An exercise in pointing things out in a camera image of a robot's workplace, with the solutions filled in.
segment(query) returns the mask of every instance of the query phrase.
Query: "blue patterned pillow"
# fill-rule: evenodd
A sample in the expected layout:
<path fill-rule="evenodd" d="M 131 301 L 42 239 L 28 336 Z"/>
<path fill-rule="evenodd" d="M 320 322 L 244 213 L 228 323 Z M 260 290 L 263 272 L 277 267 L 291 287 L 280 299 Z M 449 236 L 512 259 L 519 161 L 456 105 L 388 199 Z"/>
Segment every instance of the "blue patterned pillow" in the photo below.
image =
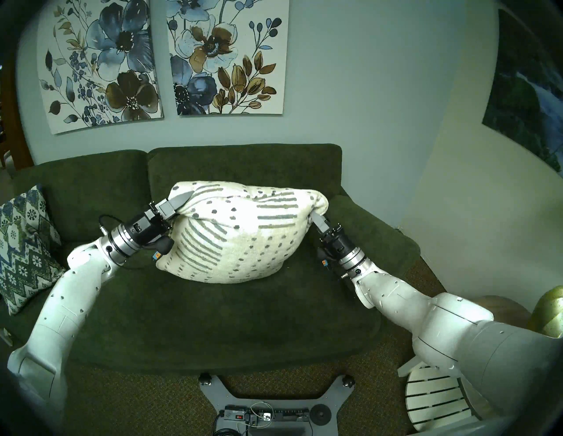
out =
<path fill-rule="evenodd" d="M 50 253 L 60 245 L 40 185 L 0 206 L 0 293 L 10 315 L 62 276 Z"/>

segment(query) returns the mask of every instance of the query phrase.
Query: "canvas print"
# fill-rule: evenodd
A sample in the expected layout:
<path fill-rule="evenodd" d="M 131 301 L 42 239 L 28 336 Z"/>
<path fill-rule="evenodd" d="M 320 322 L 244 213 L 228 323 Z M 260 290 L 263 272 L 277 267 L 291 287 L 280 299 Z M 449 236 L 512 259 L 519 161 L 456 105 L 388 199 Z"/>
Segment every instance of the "canvas print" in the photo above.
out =
<path fill-rule="evenodd" d="M 289 0 L 166 0 L 178 115 L 281 114 Z"/>
<path fill-rule="evenodd" d="M 52 0 L 37 30 L 52 133 L 162 117 L 145 0 Z"/>
<path fill-rule="evenodd" d="M 563 176 L 563 79 L 538 38 L 499 10 L 497 67 L 483 124 Z"/>

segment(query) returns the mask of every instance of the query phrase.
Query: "pillow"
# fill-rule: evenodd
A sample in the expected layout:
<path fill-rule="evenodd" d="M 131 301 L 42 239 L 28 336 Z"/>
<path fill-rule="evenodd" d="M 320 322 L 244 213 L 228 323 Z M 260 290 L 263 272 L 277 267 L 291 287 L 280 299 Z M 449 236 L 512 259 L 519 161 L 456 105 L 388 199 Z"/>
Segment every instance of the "pillow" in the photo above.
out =
<path fill-rule="evenodd" d="M 233 182 L 180 182 L 169 198 L 189 191 L 173 224 L 174 247 L 157 267 L 205 283 L 241 283 L 279 271 L 309 230 L 311 211 L 328 209 L 318 191 Z"/>
<path fill-rule="evenodd" d="M 50 254 L 61 240 L 47 214 L 40 185 L 0 208 L 0 293 L 10 315 L 15 315 L 64 273 Z"/>

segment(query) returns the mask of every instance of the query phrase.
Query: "power strip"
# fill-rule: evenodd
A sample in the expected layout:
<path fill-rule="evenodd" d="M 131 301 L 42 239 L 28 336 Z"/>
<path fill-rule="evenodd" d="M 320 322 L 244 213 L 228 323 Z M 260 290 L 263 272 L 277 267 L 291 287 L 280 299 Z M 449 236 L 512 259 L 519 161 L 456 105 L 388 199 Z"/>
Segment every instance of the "power strip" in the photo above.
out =
<path fill-rule="evenodd" d="M 264 422 L 308 422 L 309 421 L 309 409 L 264 409 L 264 408 L 253 408 L 252 412 L 249 407 L 244 406 L 226 406 L 224 420 L 227 421 L 238 421 L 238 422 L 249 422 L 252 421 L 252 417 L 257 417 L 259 420 Z"/>

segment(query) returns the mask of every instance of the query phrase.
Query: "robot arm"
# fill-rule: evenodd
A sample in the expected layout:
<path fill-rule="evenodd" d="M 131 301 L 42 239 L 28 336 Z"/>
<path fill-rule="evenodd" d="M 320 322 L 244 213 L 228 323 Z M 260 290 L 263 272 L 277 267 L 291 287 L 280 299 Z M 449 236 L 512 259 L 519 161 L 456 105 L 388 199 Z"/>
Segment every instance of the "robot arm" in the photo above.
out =
<path fill-rule="evenodd" d="M 180 193 L 149 208 L 68 256 L 70 269 L 55 283 L 27 343 L 13 351 L 8 369 L 30 405 L 53 429 L 58 429 L 66 399 L 64 370 L 78 331 L 86 321 L 101 285 L 125 261 L 144 248 L 162 254 L 172 249 L 167 220 L 188 201 L 192 191 Z"/>
<path fill-rule="evenodd" d="M 331 260 L 367 307 L 413 334 L 413 350 L 444 375 L 465 377 L 501 415 L 519 411 L 561 352 L 563 341 L 495 322 L 487 309 L 459 296 L 434 298 L 377 267 L 338 224 L 312 213 L 323 262 Z"/>

